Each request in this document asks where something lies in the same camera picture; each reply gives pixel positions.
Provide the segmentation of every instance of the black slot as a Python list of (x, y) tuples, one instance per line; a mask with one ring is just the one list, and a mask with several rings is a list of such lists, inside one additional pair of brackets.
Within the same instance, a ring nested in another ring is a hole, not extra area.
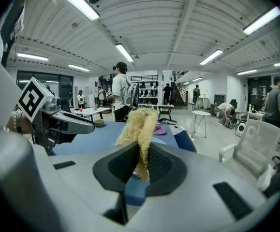
[(228, 183), (217, 183), (213, 187), (236, 220), (240, 220), (252, 212), (252, 209)]

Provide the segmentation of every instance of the person bending over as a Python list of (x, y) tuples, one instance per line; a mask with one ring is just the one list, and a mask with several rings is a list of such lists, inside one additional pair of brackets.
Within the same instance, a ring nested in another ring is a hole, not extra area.
[(131, 83), (130, 79), (126, 76), (127, 65), (124, 62), (118, 62), (115, 69), (116, 76), (113, 78), (112, 94), (107, 96), (109, 100), (115, 99), (115, 121), (126, 122), (130, 107), (124, 104), (124, 97), (128, 90), (128, 84)]
[(231, 116), (235, 113), (236, 110), (236, 104), (230, 104), (230, 103), (222, 103), (218, 107), (219, 113), (222, 117), (221, 121), (219, 124), (223, 126), (227, 120), (231, 119)]
[(273, 79), (273, 89), (270, 91), (265, 107), (264, 122), (280, 128), (280, 77)]

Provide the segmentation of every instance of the black pants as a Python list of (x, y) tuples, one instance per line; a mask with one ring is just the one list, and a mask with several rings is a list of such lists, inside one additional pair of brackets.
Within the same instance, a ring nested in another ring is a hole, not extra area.
[(265, 118), (264, 122), (269, 123), (271, 125), (274, 125), (274, 126), (280, 128), (280, 121), (276, 121), (276, 120), (271, 120), (271, 119)]
[(169, 98), (170, 98), (170, 95), (164, 95), (163, 96), (163, 104), (164, 105), (167, 105), (169, 103)]
[(130, 111), (130, 107), (124, 106), (122, 108), (119, 108), (115, 111), (115, 121), (116, 122), (127, 122), (128, 119), (128, 113)]

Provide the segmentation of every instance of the black cap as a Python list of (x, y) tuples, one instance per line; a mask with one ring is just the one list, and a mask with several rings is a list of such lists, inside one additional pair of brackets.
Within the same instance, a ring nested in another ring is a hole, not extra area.
[(116, 68), (119, 67), (120, 72), (126, 73), (127, 72), (127, 64), (124, 62), (118, 62), (116, 66), (113, 66), (113, 70), (116, 70)]

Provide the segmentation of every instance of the man in white t-shirt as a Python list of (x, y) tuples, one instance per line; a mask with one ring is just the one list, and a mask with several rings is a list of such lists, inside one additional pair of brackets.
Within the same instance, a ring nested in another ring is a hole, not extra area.
[(103, 95), (103, 89), (100, 86), (98, 87), (98, 95), (99, 95), (100, 106), (103, 106), (104, 95)]
[(218, 106), (220, 117), (222, 116), (220, 125), (224, 125), (225, 122), (231, 118), (236, 109), (236, 104), (231, 105), (230, 103), (222, 103)]
[(115, 70), (116, 76), (113, 78), (112, 94), (107, 98), (109, 100), (115, 99), (115, 121), (126, 122), (130, 107), (124, 104), (124, 96), (129, 87), (127, 80), (131, 83), (130, 79), (126, 76), (127, 65), (124, 62), (118, 62), (113, 67), (113, 70)]

